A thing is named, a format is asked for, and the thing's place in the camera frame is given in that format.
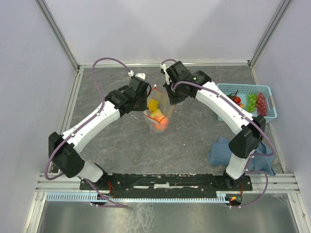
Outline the clear zip bag orange zipper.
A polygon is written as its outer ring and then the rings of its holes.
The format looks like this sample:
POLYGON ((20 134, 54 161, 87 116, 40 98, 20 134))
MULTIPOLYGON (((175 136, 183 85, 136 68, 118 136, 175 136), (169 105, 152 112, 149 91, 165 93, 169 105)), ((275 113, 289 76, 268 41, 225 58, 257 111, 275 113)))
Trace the clear zip bag orange zipper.
POLYGON ((147 110, 143 111, 149 133, 163 133, 170 123, 174 108, 167 92, 155 84, 147 98, 147 110))

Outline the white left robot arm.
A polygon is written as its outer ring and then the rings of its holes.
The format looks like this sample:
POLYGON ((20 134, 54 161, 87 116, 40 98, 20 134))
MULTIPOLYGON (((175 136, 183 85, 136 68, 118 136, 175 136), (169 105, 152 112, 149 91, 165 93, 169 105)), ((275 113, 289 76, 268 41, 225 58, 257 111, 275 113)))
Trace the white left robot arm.
POLYGON ((49 136, 49 162, 68 178, 87 179, 96 189, 107 185, 106 172, 99 165, 84 160, 79 154, 100 131, 123 115, 147 109, 151 86, 144 73, 131 78, 128 85, 111 91, 105 102, 69 130, 49 136))

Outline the yellow lemon fruit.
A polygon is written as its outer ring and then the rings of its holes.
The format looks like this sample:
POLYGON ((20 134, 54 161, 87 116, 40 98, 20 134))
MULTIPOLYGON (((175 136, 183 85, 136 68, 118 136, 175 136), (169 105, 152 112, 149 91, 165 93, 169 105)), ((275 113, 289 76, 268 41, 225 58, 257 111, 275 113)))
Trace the yellow lemon fruit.
POLYGON ((150 99, 149 103, 148 103, 148 109, 150 112, 154 112, 158 109, 159 107, 159 101, 155 100, 155 99, 150 99))

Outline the green grape bunch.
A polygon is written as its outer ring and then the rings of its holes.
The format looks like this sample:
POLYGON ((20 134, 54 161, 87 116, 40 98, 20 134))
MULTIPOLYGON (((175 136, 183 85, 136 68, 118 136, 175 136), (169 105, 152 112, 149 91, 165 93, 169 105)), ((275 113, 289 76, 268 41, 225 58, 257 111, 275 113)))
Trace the green grape bunch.
POLYGON ((256 110, 256 104, 257 104, 257 95, 248 94, 246 110, 250 113, 254 112, 256 110))

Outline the yellow mango fruit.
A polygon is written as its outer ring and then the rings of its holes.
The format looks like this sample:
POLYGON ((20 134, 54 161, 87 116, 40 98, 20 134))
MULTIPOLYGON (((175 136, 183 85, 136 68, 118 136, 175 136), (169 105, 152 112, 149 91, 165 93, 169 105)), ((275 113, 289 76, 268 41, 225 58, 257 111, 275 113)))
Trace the yellow mango fruit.
POLYGON ((150 114, 150 117, 153 119, 156 119, 159 116, 163 116, 163 113, 161 112, 160 109, 156 109, 155 111, 152 111, 150 114))

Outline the orange peach fruit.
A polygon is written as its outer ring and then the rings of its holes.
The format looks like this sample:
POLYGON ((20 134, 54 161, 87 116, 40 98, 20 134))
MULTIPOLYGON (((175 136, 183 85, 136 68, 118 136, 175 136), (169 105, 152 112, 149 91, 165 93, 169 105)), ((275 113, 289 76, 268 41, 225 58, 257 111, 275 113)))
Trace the orange peach fruit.
POLYGON ((156 130, 159 130, 159 131, 166 130, 169 124, 169 119, 166 116, 164 115, 156 116, 155 120, 156 120, 156 123, 153 123, 153 126, 156 130))

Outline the purple grape bunch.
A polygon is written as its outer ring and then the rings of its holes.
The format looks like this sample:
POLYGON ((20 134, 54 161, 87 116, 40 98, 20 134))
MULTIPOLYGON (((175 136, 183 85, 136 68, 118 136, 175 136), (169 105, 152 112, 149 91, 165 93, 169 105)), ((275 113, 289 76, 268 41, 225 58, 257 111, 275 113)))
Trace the purple grape bunch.
POLYGON ((266 98, 263 95, 262 92, 259 92, 257 95, 257 113, 262 116, 266 116, 267 113, 267 103, 266 103, 266 98))

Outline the red cherry bunch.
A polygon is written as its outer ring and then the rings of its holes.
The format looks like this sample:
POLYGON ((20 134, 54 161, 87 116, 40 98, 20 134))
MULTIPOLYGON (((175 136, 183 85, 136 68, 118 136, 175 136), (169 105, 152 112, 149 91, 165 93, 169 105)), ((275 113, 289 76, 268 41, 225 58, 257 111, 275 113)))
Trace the red cherry bunch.
POLYGON ((238 90, 234 93, 230 93, 227 95, 232 101, 234 101, 239 107, 242 109, 245 108, 245 105, 242 103, 241 98, 238 96, 238 90))

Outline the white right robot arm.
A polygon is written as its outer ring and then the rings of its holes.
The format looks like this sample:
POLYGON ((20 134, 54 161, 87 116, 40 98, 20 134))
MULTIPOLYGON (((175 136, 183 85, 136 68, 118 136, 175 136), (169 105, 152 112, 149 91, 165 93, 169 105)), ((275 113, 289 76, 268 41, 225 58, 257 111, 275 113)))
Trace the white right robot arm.
POLYGON ((243 110, 201 70, 191 73, 181 61, 169 67, 162 62, 160 67, 165 75, 163 86, 171 105, 181 103, 188 97, 194 98, 215 112, 235 134, 228 144, 231 156, 223 174, 224 186, 234 190, 241 184, 250 155, 262 142, 265 118, 243 110))

